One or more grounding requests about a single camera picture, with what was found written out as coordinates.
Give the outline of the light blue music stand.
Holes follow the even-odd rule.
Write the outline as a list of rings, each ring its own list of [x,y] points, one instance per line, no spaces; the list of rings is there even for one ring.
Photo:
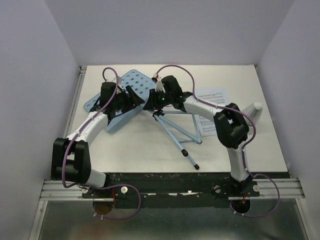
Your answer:
[[[121,97],[124,97],[125,95],[130,97],[131,94],[135,94],[140,99],[144,100],[144,102],[147,102],[150,96],[150,90],[156,88],[156,83],[151,78],[133,69],[132,71],[128,72],[127,75],[123,76],[118,85],[118,88],[118,94]],[[102,93],[103,91],[101,90],[100,93],[88,100],[83,105],[84,110],[88,113],[91,113],[94,110],[97,111],[99,107],[102,107],[105,102],[105,99],[102,98]],[[119,108],[118,111],[113,112],[111,117],[109,118],[108,125],[105,127],[105,131],[109,134],[114,134],[119,131],[122,127],[128,124],[133,117],[135,117],[143,110],[145,104],[146,103],[142,103],[140,105],[136,104],[135,108],[132,109],[122,107]],[[196,123],[195,114],[191,114],[196,132],[196,134],[192,134],[173,121],[167,119],[165,116],[166,114],[178,115],[182,113],[181,111],[164,111],[162,109],[156,109],[152,110],[151,113],[156,122],[161,125],[168,136],[172,139],[174,144],[176,144],[182,155],[191,162],[196,170],[199,170],[199,165],[196,164],[195,160],[182,146],[183,143],[195,143],[200,145],[203,142],[200,137],[200,130]]]

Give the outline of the sheet music page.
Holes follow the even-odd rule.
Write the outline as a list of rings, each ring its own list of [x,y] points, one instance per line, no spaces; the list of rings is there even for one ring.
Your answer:
[[[216,126],[213,121],[202,116],[195,115],[195,120],[199,128],[201,136],[216,136]]]
[[[227,105],[229,103],[227,90],[223,87],[201,87],[195,89],[195,95],[214,105]]]

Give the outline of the grey metronome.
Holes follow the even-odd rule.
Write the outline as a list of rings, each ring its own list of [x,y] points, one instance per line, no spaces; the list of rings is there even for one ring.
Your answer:
[[[246,108],[244,108],[242,112],[249,116],[253,123],[256,125],[262,115],[263,105],[260,102],[253,102]]]

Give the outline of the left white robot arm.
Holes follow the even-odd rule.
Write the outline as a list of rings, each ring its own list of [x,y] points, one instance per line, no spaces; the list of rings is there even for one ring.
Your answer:
[[[121,89],[114,82],[101,85],[100,96],[93,104],[86,120],[70,135],[58,137],[53,143],[51,177],[93,187],[101,198],[107,197],[111,185],[106,174],[94,170],[91,165],[90,145],[117,113],[125,114],[145,103],[130,86]]]

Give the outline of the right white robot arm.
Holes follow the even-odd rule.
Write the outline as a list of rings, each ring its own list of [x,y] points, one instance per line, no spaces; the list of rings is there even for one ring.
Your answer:
[[[230,161],[230,191],[236,196],[247,192],[248,184],[252,180],[245,151],[249,126],[238,106],[235,103],[222,106],[205,103],[193,93],[183,91],[172,75],[161,78],[155,74],[151,79],[156,83],[156,87],[149,91],[149,98],[143,109],[161,113],[164,107],[171,105],[178,111],[196,114],[213,122],[217,138],[226,147]]]

